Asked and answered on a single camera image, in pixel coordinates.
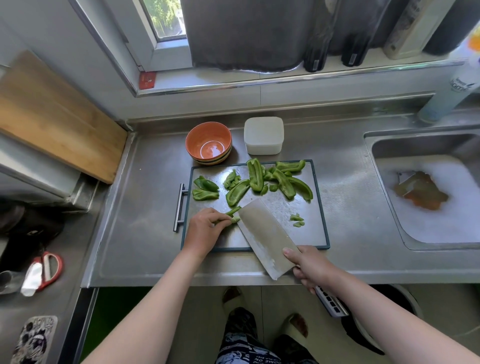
red sticker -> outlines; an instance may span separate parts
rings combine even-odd
[[[140,80],[138,82],[138,88],[141,90],[154,88],[155,78],[156,78],[156,72],[140,72]]]

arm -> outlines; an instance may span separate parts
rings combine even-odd
[[[398,306],[368,284],[337,268],[313,246],[301,254],[284,249],[297,264],[295,277],[313,294],[321,286],[340,298],[385,353],[398,364],[480,364],[480,357]]]
[[[230,216],[212,208],[193,216],[183,249],[164,276],[83,363],[165,363],[190,282],[220,232],[230,224]]]

window frame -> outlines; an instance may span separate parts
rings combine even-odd
[[[192,67],[186,38],[159,40],[142,0],[105,0],[133,57],[143,71]]]

tree foliage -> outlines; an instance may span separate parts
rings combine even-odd
[[[160,37],[170,35],[178,23],[176,12],[180,10],[180,0],[144,0]]]

forearm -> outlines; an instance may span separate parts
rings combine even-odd
[[[474,353],[353,275],[339,273],[333,286],[335,295],[395,363],[480,363]]]
[[[182,251],[84,363],[165,363],[185,295],[200,263],[196,255]]]

